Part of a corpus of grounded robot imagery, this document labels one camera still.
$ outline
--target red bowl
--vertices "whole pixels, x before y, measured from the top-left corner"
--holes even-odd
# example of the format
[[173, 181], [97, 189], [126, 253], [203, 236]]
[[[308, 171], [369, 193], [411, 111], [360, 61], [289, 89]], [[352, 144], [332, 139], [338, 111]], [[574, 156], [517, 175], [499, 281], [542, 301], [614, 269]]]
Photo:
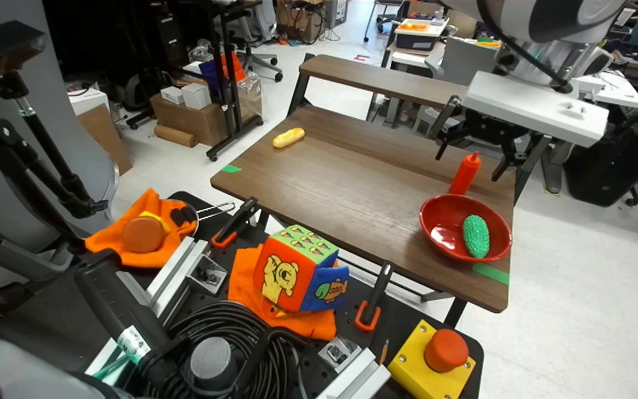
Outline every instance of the red bowl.
[[[482, 216], [491, 226], [492, 245], [486, 257], [472, 257], [464, 242], [462, 226], [467, 216]], [[496, 216], [491, 206], [464, 194], [431, 197], [422, 208], [422, 229], [440, 253], [467, 264], [499, 261], [512, 248], [511, 226], [502, 219], [502, 216]]]

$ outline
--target black cable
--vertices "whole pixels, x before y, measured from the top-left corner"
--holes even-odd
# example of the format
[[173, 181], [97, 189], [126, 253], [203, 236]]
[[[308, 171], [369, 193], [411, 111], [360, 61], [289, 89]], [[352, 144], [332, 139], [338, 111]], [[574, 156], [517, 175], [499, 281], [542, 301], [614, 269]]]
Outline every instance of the black cable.
[[261, 356], [259, 366], [250, 370], [250, 381], [241, 388], [241, 392], [234, 392], [234, 396], [281, 399], [293, 390], [298, 367], [293, 356], [293, 343], [283, 336], [278, 336], [278, 331], [270, 331], [261, 320], [257, 320], [248, 309], [240, 304], [208, 304], [190, 316], [170, 326], [169, 335], [176, 341], [183, 341], [170, 350], [180, 354], [170, 362], [183, 373], [176, 373], [165, 386], [154, 386], [151, 381], [146, 381], [143, 390], [144, 396], [225, 396], [223, 392], [200, 390], [193, 384], [193, 374], [187, 370], [193, 349], [208, 336], [225, 336], [238, 350], [241, 364], [246, 364], [259, 350], [261, 341], [270, 336], [266, 354]]
[[547, 65], [544, 65], [538, 57], [534, 57], [532, 53], [528, 53], [514, 38], [506, 35], [502, 30], [502, 27], [496, 24], [495, 15], [491, 13], [487, 0], [477, 0], [478, 7], [478, 15], [482, 20], [487, 24], [487, 29], [502, 38], [511, 48], [514, 48], [522, 57], [525, 57], [528, 61], [532, 61], [537, 69], [542, 69], [545, 75], [549, 75], [556, 83], [559, 90], [569, 93], [573, 86], [567, 80], [563, 80], [556, 71], [553, 71]]

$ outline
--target green tape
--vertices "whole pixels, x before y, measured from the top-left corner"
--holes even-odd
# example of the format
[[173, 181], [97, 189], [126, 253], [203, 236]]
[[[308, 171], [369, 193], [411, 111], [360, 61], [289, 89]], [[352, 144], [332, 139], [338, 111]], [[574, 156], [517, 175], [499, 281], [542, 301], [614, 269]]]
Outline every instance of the green tape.
[[495, 269], [495, 265], [491, 265], [491, 264], [475, 264], [472, 271], [475, 271], [477, 274], [483, 274], [483, 278], [487, 278], [487, 280], [502, 281], [502, 283], [506, 283], [506, 285], [511, 283], [511, 273], [499, 271], [499, 269]]
[[241, 168], [235, 167], [235, 165], [227, 165], [227, 167], [223, 168], [223, 172], [235, 175], [235, 172], [241, 172]]

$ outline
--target gray floor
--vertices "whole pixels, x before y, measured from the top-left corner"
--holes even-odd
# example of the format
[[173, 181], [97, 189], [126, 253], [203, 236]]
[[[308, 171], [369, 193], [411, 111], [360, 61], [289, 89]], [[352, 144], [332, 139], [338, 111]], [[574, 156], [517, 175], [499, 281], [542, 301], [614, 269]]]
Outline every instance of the gray floor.
[[[379, 65], [383, 44], [362, 40], [371, 5], [351, 3], [351, 22], [331, 40], [266, 48], [280, 55], [287, 80], [265, 80], [266, 124], [220, 162], [207, 159], [207, 147], [184, 149], [154, 138], [154, 127], [124, 131], [135, 167], [121, 179], [113, 213], [121, 216], [149, 187], [162, 194], [190, 191], [210, 201], [228, 199], [210, 189], [210, 175], [283, 120], [307, 52], [369, 55]], [[371, 100], [329, 83], [311, 85], [308, 93], [316, 104], [354, 117], [365, 116]], [[414, 306], [444, 316], [448, 304]], [[638, 396], [638, 206], [598, 208], [567, 193], [553, 194], [537, 172], [514, 216], [511, 309], [492, 314], [471, 306], [458, 329], [487, 353], [486, 399]]]

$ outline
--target green ball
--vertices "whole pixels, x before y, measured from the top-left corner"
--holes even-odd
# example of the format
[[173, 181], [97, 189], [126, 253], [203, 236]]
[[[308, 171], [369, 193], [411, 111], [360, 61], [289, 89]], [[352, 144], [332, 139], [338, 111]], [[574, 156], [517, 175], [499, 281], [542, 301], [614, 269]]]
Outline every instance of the green ball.
[[472, 257], [486, 257], [491, 253], [491, 226], [482, 216], [467, 216], [462, 233]]

